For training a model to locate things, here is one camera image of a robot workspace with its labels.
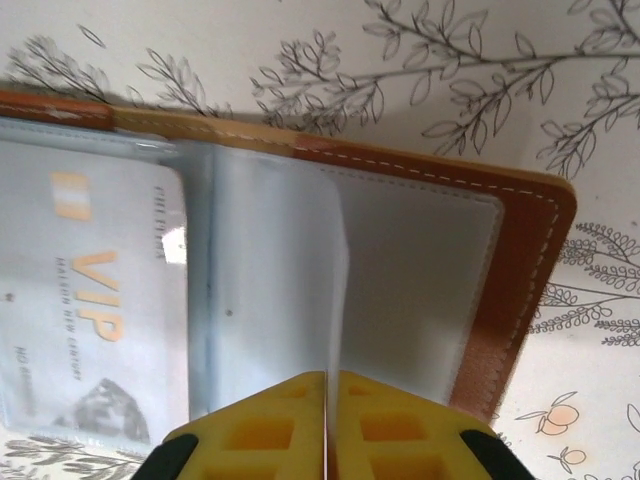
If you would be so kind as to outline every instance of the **white patterned background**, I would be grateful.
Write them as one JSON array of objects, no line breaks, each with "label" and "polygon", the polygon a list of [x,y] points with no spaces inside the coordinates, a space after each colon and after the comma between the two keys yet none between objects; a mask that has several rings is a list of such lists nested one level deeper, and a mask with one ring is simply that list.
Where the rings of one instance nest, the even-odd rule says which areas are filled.
[{"label": "white patterned background", "polygon": [[[540,480],[640,479],[640,0],[0,0],[0,31],[6,80],[570,179],[494,428]],[[7,479],[140,461],[1,450]]]}]

